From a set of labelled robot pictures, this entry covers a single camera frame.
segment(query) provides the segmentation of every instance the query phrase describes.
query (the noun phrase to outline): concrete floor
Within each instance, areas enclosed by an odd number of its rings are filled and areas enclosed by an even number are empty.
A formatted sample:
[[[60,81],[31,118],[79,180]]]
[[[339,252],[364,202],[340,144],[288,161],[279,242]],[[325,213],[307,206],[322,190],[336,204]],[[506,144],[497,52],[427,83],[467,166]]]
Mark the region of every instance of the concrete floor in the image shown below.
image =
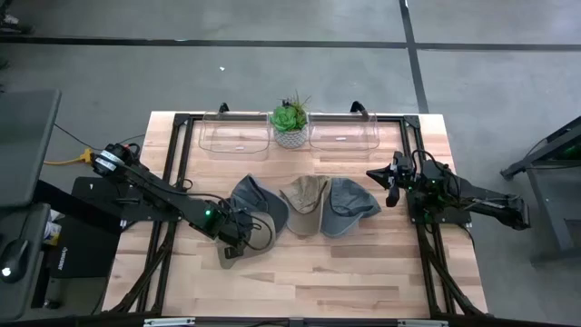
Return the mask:
[[[418,42],[581,43],[576,0],[408,0]],[[42,35],[177,39],[405,41],[396,0],[17,0],[13,13]],[[407,50],[0,45],[7,90],[59,88],[57,122],[95,146],[144,132],[153,110],[270,110],[297,89],[311,107],[345,112],[358,99],[417,113]],[[581,268],[534,269],[555,241],[525,176],[498,172],[581,110],[581,53],[420,51],[431,113],[444,114],[458,174],[522,193],[533,228],[474,217],[488,308],[498,317],[581,324]],[[48,159],[83,147],[55,131]],[[70,191],[88,167],[45,167]],[[92,308],[95,299],[83,307]]]

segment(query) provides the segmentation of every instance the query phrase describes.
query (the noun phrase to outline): clear plastic bin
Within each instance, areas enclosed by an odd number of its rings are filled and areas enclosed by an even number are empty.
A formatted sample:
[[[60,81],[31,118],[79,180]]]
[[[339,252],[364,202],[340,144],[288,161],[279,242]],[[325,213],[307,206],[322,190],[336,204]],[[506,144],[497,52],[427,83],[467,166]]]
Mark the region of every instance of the clear plastic bin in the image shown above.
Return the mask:
[[[379,146],[378,117],[361,108],[350,114],[310,113],[311,154],[317,158],[369,157]]]
[[[199,145],[212,159],[261,161],[268,157],[271,124],[266,113],[208,112]]]

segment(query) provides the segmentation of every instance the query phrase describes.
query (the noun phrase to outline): wooden tabletop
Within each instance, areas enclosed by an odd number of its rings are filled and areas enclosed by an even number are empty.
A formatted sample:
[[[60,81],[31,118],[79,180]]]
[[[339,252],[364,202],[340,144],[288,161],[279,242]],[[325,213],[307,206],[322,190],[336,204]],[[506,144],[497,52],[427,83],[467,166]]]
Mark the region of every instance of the wooden tabletop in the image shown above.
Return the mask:
[[[143,144],[142,162],[162,176],[174,112],[153,112]],[[419,116],[424,145],[437,160],[450,164],[452,155],[443,116]],[[314,158],[307,142],[286,150],[271,140],[265,161],[213,160],[199,147],[196,123],[186,177],[192,191],[229,196],[234,185],[252,173],[273,191],[300,175],[317,173],[349,177],[374,194],[382,212],[364,219],[345,236],[298,237],[285,230],[264,255],[221,269],[214,242],[180,223],[163,315],[291,316],[351,318],[428,317],[428,304],[415,227],[409,223],[406,201],[385,206],[387,192],[365,175],[386,166],[393,152],[402,151],[396,124],[379,123],[380,144],[367,159]],[[183,132],[178,141],[172,183]],[[129,291],[143,270],[151,223],[137,223],[123,233],[103,309],[112,308]],[[466,232],[442,225],[448,268],[469,299],[482,311],[486,303],[472,243]],[[435,278],[438,302],[444,308],[441,282]],[[153,285],[157,284],[157,273]],[[154,289],[150,292],[153,301]]]

